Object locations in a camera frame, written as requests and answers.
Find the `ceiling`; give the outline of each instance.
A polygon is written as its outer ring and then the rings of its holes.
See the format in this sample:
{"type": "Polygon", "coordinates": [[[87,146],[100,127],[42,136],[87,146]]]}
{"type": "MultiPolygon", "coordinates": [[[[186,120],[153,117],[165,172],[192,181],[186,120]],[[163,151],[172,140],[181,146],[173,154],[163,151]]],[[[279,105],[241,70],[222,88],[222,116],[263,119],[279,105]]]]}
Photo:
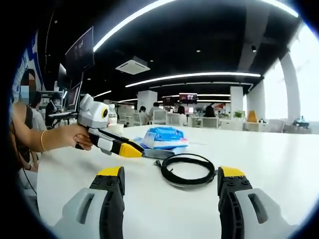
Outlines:
{"type": "MultiPolygon", "coordinates": [[[[47,37],[47,79],[55,80],[59,63],[65,65],[65,52],[90,26],[94,26],[96,44],[115,25],[154,0],[140,0],[138,4],[118,2],[92,1],[81,6],[68,1],[54,11],[47,20],[48,25],[51,20],[48,35],[44,34],[48,27],[39,33],[39,41],[47,37]]],[[[95,96],[111,90],[96,99],[119,101],[136,98],[138,91],[152,87],[160,99],[179,92],[229,94],[232,85],[181,83],[233,82],[246,83],[243,89],[247,93],[263,77],[197,76],[129,88],[125,85],[200,72],[247,72],[263,76],[287,51],[300,21],[259,0],[175,0],[139,16],[112,35],[95,52],[95,65],[85,74],[83,91],[95,96]],[[136,75],[115,70],[134,56],[146,61],[150,70],[136,75]]]]}

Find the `black cable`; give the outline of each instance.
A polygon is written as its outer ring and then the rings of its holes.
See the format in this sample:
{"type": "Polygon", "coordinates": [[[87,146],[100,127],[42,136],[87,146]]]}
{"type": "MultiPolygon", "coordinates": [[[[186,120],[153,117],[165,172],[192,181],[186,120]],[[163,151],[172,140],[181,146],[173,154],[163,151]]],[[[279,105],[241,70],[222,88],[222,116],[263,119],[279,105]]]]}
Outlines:
{"type": "Polygon", "coordinates": [[[173,155],[167,159],[164,159],[163,163],[161,164],[159,160],[157,160],[154,163],[156,166],[158,166],[160,168],[160,171],[162,173],[162,176],[169,182],[173,183],[173,184],[179,184],[179,185],[199,185],[199,184],[206,184],[211,182],[215,175],[215,167],[212,164],[212,162],[210,162],[207,158],[204,158],[200,155],[197,154],[193,154],[193,153],[180,153],[180,154],[176,154],[173,155]],[[196,157],[200,157],[202,159],[204,159],[206,162],[202,161],[202,160],[198,160],[198,159],[193,159],[193,158],[189,158],[189,157],[181,157],[181,155],[191,155],[191,156],[196,156],[196,157]],[[208,169],[209,173],[202,178],[198,178],[198,179],[184,179],[181,177],[178,177],[176,175],[174,175],[172,173],[172,170],[169,171],[167,169],[167,167],[172,164],[172,163],[178,163],[178,162],[184,162],[184,163],[193,163],[193,164],[197,164],[197,165],[201,165],[205,168],[208,169]]]}
{"type": "MultiPolygon", "coordinates": [[[[13,122],[12,122],[12,126],[13,126],[13,131],[14,131],[14,136],[15,136],[15,128],[14,128],[13,122]]],[[[21,161],[21,163],[22,163],[22,159],[21,159],[20,153],[19,153],[19,151],[18,151],[18,146],[17,146],[17,144],[16,144],[16,140],[15,140],[15,147],[16,147],[16,150],[17,150],[17,152],[18,152],[18,157],[19,157],[19,159],[20,159],[20,161],[21,161]]],[[[24,169],[24,166],[23,166],[23,165],[22,165],[22,169],[23,169],[24,175],[25,175],[25,177],[26,177],[26,179],[27,179],[27,181],[28,181],[30,187],[32,188],[32,190],[34,191],[34,193],[35,193],[36,196],[37,196],[37,193],[36,193],[35,189],[33,188],[32,184],[31,184],[30,181],[29,181],[28,176],[26,175],[26,172],[25,172],[25,169],[24,169]]]]}

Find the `air conditioning unit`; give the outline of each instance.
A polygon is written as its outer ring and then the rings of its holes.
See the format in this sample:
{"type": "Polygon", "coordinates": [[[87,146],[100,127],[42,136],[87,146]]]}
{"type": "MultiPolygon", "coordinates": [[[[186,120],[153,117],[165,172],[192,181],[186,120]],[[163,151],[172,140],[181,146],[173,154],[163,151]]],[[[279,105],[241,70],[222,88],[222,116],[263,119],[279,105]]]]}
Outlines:
{"type": "Polygon", "coordinates": [[[150,68],[147,67],[147,63],[139,59],[138,57],[134,57],[133,59],[121,64],[115,69],[131,75],[136,75],[138,73],[150,70],[150,68]]]}

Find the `orange object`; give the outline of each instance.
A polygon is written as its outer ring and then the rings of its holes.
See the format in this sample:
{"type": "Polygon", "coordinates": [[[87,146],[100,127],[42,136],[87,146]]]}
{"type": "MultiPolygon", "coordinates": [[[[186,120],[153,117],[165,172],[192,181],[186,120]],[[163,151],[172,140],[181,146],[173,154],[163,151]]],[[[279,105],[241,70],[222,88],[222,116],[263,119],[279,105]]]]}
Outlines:
{"type": "Polygon", "coordinates": [[[253,123],[258,122],[255,111],[249,111],[248,117],[247,117],[247,122],[253,122],[253,123]]]}

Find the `water bottle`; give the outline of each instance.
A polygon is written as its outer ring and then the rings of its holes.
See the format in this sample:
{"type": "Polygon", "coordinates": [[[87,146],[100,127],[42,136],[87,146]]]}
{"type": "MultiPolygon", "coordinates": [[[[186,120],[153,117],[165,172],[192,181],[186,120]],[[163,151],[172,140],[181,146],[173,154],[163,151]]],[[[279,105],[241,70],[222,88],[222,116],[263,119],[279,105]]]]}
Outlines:
{"type": "Polygon", "coordinates": [[[109,105],[109,124],[117,124],[118,123],[118,115],[115,112],[115,104],[109,105]]]}

